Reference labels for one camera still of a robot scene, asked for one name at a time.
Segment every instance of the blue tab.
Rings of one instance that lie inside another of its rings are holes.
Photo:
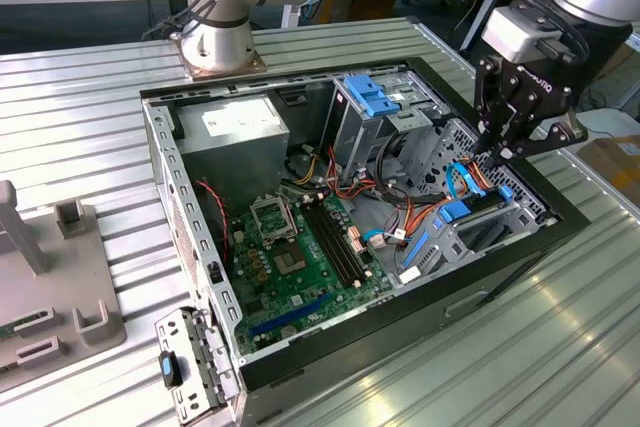
[[[171,374],[171,362],[169,361],[169,357],[162,359],[162,373],[164,375]]]
[[[416,242],[416,245],[413,246],[413,249],[411,249],[411,252],[409,252],[409,255],[405,257],[404,262],[402,262],[402,267],[406,269],[407,267],[410,266],[411,262],[413,261],[413,259],[416,258],[416,255],[418,255],[418,252],[420,252],[420,249],[422,249],[422,246],[424,246],[427,240],[429,240],[429,234],[425,232],[418,239],[418,242]]]
[[[440,215],[447,224],[469,215],[471,211],[461,200],[450,202],[440,207]]]
[[[382,87],[368,75],[345,77],[344,83],[371,117],[393,114],[400,110],[400,106],[391,102],[382,91]]]
[[[513,190],[511,190],[511,188],[507,187],[506,185],[501,185],[500,187],[498,187],[498,192],[500,192],[502,198],[507,202],[513,199]]]

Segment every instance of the silver metal frame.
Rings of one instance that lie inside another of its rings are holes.
[[[454,53],[402,19],[264,32],[256,48],[283,75],[300,62],[331,69],[420,55],[473,100],[473,78]],[[151,179],[138,99],[140,90],[186,83],[176,55],[167,42],[148,42],[2,57],[1,175],[22,194],[23,217],[68,195],[96,207],[127,330],[120,347],[0,394],[6,422],[177,423],[154,323],[189,296]],[[87,78],[89,69],[97,76]],[[274,426],[428,425],[434,416],[448,425],[637,421],[640,226],[563,155],[533,162],[591,227],[496,301]]]

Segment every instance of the blue plastic clip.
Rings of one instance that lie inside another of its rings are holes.
[[[371,117],[393,114],[400,110],[400,106],[391,102],[382,87],[368,75],[345,77],[344,83]]]
[[[447,224],[450,224],[454,220],[461,219],[471,213],[469,208],[464,205],[461,200],[454,200],[448,204],[443,205],[439,209],[440,215]]]
[[[467,170],[467,168],[459,162],[454,162],[453,164],[449,164],[447,166],[447,187],[449,188],[449,192],[451,192],[451,196],[454,199],[458,198],[458,194],[456,192],[455,182],[453,181],[453,171],[457,170],[458,173],[464,179],[464,182],[467,184],[471,192],[474,194],[478,194],[480,197],[484,197],[487,195],[484,190],[482,190],[476,181],[473,180],[473,177]]]
[[[511,188],[507,187],[506,185],[501,185],[500,187],[498,187],[498,192],[500,192],[502,198],[507,202],[513,199],[513,190],[511,190]]]
[[[413,249],[411,249],[411,252],[409,252],[409,255],[405,257],[404,262],[402,262],[402,267],[406,269],[411,265],[411,262],[413,262],[413,259],[416,258],[416,255],[418,255],[420,249],[424,247],[424,244],[427,242],[427,240],[429,240],[429,234],[427,232],[424,232],[418,239],[418,242],[416,242],[416,245],[413,246]]]

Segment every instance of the floor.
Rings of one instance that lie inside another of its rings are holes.
[[[472,0],[398,0],[392,16],[415,16],[457,48],[475,14],[461,22],[471,3]],[[142,32],[169,13],[169,2],[163,0],[0,6],[0,54],[137,42]],[[278,28],[280,16],[279,7],[254,8],[253,28]],[[309,22],[302,20],[301,25]],[[470,53],[471,62],[485,49],[486,46],[478,42]],[[581,99],[580,109],[616,106],[640,77],[638,72],[640,54],[635,53],[594,83]],[[637,118],[639,104],[640,93],[626,104],[625,111]]]

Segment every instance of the side panel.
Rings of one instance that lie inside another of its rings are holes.
[[[514,281],[514,274],[522,275],[526,269],[537,264],[544,255],[540,253],[512,264],[298,369],[282,380],[250,392],[242,426],[261,425],[413,342],[446,328],[475,310],[483,298],[487,298],[507,279]]]

